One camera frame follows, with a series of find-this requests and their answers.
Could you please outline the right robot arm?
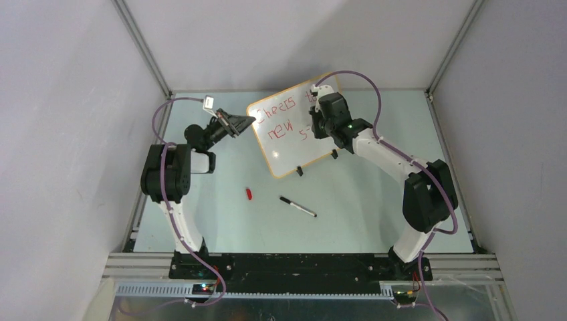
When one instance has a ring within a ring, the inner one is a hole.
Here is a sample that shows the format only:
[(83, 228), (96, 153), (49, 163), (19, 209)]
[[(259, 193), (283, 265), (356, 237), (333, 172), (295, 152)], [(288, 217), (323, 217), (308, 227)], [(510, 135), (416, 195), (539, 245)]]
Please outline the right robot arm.
[(390, 250), (395, 256), (388, 268), (396, 279), (407, 279), (433, 234), (458, 230), (458, 200), (447, 163), (421, 162), (402, 152), (371, 123), (353, 119), (345, 97), (330, 86), (312, 86), (310, 96), (315, 101), (309, 110), (315, 138), (331, 138), (339, 149), (370, 161), (400, 185), (406, 225)]

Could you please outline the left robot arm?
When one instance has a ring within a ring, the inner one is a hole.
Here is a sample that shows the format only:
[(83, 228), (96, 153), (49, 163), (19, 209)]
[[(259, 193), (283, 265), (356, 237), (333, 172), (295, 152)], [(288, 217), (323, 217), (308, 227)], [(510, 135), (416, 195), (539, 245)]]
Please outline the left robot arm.
[(234, 115), (223, 109), (215, 111), (208, 125), (186, 127), (186, 142), (152, 144), (140, 178), (144, 195), (163, 212), (175, 241), (175, 251), (191, 254), (185, 269), (194, 278), (204, 278), (211, 270), (211, 260), (203, 234), (188, 209), (187, 195), (193, 175), (208, 175), (216, 169), (216, 154), (211, 149), (226, 137), (236, 138), (256, 121), (253, 116)]

